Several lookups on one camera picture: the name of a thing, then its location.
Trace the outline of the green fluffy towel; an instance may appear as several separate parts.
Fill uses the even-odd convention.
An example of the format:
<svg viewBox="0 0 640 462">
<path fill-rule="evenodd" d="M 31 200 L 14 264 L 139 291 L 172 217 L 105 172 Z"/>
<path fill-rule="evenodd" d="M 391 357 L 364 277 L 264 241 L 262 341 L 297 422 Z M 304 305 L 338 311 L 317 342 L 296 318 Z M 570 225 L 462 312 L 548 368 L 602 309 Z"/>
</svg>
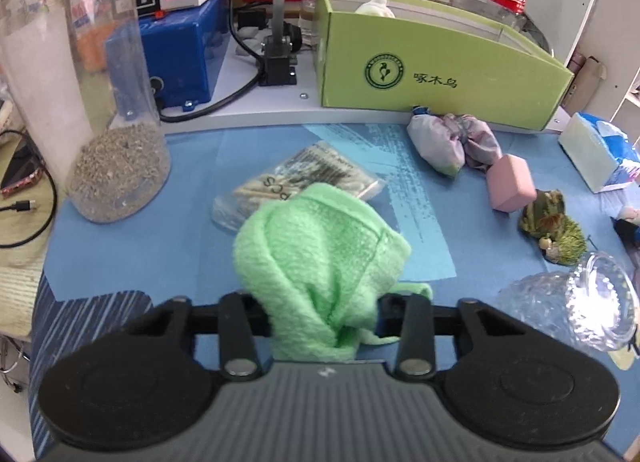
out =
<svg viewBox="0 0 640 462">
<path fill-rule="evenodd" d="M 268 315 L 278 361 L 345 362 L 378 346 L 378 300 L 432 297 L 401 281 L 406 239 L 366 202 L 315 183 L 288 201 L 262 205 L 235 237 L 234 270 Z"/>
</svg>

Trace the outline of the white towel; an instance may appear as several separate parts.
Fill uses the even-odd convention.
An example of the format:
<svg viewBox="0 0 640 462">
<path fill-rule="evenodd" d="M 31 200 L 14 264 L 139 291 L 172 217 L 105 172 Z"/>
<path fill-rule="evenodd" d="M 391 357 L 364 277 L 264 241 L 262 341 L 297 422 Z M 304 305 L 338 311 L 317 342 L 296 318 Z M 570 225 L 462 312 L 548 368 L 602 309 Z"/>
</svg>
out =
<svg viewBox="0 0 640 462">
<path fill-rule="evenodd" d="M 377 18 L 395 18 L 394 12 L 388 6 L 388 0 L 369 0 L 358 6 L 356 13 Z"/>
</svg>

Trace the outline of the pink foam block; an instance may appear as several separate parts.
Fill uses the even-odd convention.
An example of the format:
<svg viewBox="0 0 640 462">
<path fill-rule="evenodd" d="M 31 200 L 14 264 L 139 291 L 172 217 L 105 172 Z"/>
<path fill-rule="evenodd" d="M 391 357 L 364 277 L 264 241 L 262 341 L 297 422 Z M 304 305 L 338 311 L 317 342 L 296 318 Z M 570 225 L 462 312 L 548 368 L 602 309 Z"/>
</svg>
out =
<svg viewBox="0 0 640 462">
<path fill-rule="evenodd" d="M 525 159 L 504 154 L 486 173 L 490 205 L 494 211 L 513 213 L 536 200 L 537 191 Z"/>
</svg>

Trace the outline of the green moss ornament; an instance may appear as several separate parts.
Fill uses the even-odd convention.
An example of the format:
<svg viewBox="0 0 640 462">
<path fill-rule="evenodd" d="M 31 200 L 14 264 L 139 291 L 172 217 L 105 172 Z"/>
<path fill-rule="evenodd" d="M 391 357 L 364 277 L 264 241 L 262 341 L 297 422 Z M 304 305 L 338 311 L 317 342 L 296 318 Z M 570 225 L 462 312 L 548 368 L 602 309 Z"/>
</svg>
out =
<svg viewBox="0 0 640 462">
<path fill-rule="evenodd" d="M 582 228 L 566 213 L 560 190 L 537 190 L 536 199 L 523 208 L 518 226 L 537 242 L 549 263 L 576 266 L 587 252 Z"/>
</svg>

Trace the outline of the cotton swabs plastic bag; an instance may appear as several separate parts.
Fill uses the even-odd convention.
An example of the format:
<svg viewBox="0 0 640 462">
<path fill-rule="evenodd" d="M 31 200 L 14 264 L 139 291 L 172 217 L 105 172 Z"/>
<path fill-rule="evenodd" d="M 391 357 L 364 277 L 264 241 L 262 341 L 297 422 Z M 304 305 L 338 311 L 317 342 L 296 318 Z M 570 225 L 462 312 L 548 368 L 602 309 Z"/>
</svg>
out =
<svg viewBox="0 0 640 462">
<path fill-rule="evenodd" d="M 357 199 L 368 201 L 380 194 L 385 181 L 337 151 L 326 141 L 302 151 L 245 180 L 228 193 L 215 197 L 212 220 L 230 231 L 238 231 L 245 220 L 265 203 L 287 201 L 309 185 L 326 183 Z"/>
</svg>

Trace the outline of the purple fabric pouch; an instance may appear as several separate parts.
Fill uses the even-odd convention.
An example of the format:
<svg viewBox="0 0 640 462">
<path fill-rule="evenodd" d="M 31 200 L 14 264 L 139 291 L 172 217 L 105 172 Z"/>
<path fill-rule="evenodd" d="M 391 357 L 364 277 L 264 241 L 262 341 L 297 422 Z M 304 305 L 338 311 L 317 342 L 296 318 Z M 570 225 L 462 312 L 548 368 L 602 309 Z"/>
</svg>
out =
<svg viewBox="0 0 640 462">
<path fill-rule="evenodd" d="M 469 115 L 436 115 L 415 106 L 407 126 L 418 154 L 439 174 L 454 178 L 464 166 L 486 171 L 502 157 L 490 127 Z"/>
</svg>

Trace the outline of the blue tissue pack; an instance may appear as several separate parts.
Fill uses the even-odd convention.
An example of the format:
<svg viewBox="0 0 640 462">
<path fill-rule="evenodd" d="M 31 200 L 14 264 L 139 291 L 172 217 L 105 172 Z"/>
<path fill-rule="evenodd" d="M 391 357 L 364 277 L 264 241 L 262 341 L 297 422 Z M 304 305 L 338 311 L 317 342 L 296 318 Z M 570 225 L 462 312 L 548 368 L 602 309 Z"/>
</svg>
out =
<svg viewBox="0 0 640 462">
<path fill-rule="evenodd" d="M 626 133 L 599 117 L 576 113 L 559 144 L 592 193 L 628 187 L 639 179 L 639 154 Z"/>
</svg>

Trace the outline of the green cardboard box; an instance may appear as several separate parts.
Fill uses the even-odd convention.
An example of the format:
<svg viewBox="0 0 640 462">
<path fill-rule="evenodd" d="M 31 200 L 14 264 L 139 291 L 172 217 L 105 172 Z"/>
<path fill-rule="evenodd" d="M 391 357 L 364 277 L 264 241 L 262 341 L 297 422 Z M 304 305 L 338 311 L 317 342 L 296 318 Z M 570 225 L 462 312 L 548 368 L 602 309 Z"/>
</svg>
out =
<svg viewBox="0 0 640 462">
<path fill-rule="evenodd" d="M 369 0 L 316 0 L 314 61 L 325 107 L 470 114 L 541 131 L 573 75 L 500 22 L 430 0 L 388 0 L 395 18 L 356 13 Z"/>
</svg>

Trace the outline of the blue machine box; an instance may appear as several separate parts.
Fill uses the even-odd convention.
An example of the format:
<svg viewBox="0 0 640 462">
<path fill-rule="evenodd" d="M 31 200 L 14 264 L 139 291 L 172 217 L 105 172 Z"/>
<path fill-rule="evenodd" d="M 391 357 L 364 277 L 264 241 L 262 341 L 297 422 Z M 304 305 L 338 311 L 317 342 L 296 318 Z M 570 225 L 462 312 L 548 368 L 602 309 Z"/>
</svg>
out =
<svg viewBox="0 0 640 462">
<path fill-rule="evenodd" d="M 137 28 L 158 108 L 189 113 L 212 101 L 230 40 L 227 0 L 146 16 Z"/>
</svg>

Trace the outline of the large clear jar with granules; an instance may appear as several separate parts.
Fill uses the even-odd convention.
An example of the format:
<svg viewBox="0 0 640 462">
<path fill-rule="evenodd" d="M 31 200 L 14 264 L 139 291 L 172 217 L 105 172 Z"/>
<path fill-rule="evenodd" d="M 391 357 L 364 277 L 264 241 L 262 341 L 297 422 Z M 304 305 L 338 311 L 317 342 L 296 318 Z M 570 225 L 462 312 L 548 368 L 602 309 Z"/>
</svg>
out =
<svg viewBox="0 0 640 462">
<path fill-rule="evenodd" d="M 93 222 L 163 188 L 170 156 L 134 0 L 1 0 L 1 66 L 53 179 Z"/>
</svg>

